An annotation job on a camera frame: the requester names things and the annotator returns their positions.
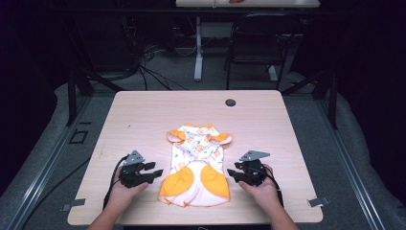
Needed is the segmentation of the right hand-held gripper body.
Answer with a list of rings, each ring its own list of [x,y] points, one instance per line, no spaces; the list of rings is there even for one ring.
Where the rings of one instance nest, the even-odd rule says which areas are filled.
[[[268,152],[248,150],[240,157],[238,162],[244,163],[242,171],[245,174],[245,183],[258,187],[264,181],[267,173],[260,159],[268,156]]]

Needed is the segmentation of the grey metal table bracket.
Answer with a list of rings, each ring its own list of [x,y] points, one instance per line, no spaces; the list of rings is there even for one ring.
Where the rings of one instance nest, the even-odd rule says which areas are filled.
[[[76,207],[76,206],[82,206],[85,204],[85,199],[81,198],[81,199],[75,199],[73,201],[71,201],[70,203],[65,203],[61,206],[60,211],[61,212],[68,212],[71,210],[72,207]]]
[[[330,199],[327,196],[323,197],[315,197],[313,199],[309,199],[307,204],[310,207],[324,207],[330,203]]]

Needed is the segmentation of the white desk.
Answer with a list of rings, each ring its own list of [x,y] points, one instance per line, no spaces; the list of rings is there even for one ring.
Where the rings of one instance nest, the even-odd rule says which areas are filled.
[[[242,3],[231,4],[228,0],[175,0],[176,7],[195,9],[215,9],[215,8],[259,8],[259,9],[317,9],[320,6],[320,0],[244,0]],[[196,16],[196,60],[194,68],[194,80],[202,80],[202,33],[201,18]]]

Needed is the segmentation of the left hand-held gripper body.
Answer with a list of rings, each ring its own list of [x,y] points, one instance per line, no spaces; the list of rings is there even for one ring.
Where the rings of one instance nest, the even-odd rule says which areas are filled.
[[[141,174],[146,168],[146,159],[137,150],[132,151],[125,159],[119,179],[126,188],[133,188],[143,183],[150,183],[150,177]]]

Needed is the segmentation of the person's left hand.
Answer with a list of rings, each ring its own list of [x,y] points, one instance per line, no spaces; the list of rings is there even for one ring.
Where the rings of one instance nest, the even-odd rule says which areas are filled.
[[[148,184],[145,182],[136,187],[126,188],[126,186],[121,183],[121,179],[119,178],[120,170],[121,168],[118,168],[117,172],[115,173],[110,196],[104,208],[105,211],[115,213],[123,212],[131,204],[135,196],[148,187]]]

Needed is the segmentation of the orange and white small garment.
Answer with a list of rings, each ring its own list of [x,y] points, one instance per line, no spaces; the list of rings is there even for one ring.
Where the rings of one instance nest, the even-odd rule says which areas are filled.
[[[180,207],[212,207],[230,200],[223,172],[224,145],[232,141],[212,125],[184,124],[168,132],[171,142],[170,171],[158,198]]]

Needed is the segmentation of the person's right hand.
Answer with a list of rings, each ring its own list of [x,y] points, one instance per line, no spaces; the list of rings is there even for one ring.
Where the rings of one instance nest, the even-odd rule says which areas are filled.
[[[277,210],[282,208],[278,198],[276,184],[272,181],[273,169],[264,165],[267,172],[267,177],[258,186],[250,186],[247,183],[240,181],[238,185],[248,194],[250,194],[258,206],[269,216],[273,215]]]

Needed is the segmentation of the black chair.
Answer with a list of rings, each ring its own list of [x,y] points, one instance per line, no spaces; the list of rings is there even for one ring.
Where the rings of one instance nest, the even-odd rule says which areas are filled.
[[[279,89],[292,37],[300,29],[300,19],[292,14],[250,13],[238,18],[231,29],[224,64],[226,88],[230,88],[231,67],[265,65],[267,71],[279,66],[275,88]]]

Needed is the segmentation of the aluminium floor rail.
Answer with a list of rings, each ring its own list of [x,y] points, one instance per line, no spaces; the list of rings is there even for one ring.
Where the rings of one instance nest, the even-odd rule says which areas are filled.
[[[369,224],[371,230],[387,230],[376,210],[375,205],[372,202],[370,193],[367,191],[358,170],[350,157],[350,153],[340,135],[339,130],[334,128],[329,121],[326,104],[319,100],[316,100],[315,104],[321,113],[323,121],[327,126],[328,132],[330,133],[336,148],[338,149],[338,158],[340,159],[341,165],[351,185],[351,189],[356,196],[367,223]]]
[[[4,220],[0,225],[5,230],[21,230],[33,211],[46,184],[59,161],[68,138],[74,133],[78,119],[92,98],[79,99],[77,117],[67,126],[68,102],[58,100],[55,114],[46,126],[27,160],[19,170],[11,185],[0,198],[0,211],[4,211]]]

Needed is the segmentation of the black metal stand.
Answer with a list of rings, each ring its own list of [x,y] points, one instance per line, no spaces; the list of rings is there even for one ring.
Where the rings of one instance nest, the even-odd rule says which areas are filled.
[[[75,21],[70,18],[59,18],[60,28],[66,37],[67,57],[70,63],[70,75],[68,77],[68,104],[69,117],[67,125],[70,126],[79,116],[77,105],[77,90],[84,97],[92,97],[94,95],[94,87],[90,80],[97,81],[114,92],[123,91],[123,89],[115,83],[103,78],[94,70],[93,64],[84,47],[84,43],[79,37],[79,32]]]
[[[314,100],[322,100],[325,96],[328,96],[327,120],[334,129],[337,129],[336,108],[338,99],[338,79],[332,70],[323,70],[310,78],[300,80],[293,86],[284,89],[282,94],[284,96],[293,94],[313,82],[315,82],[316,85],[311,93],[312,98]]]

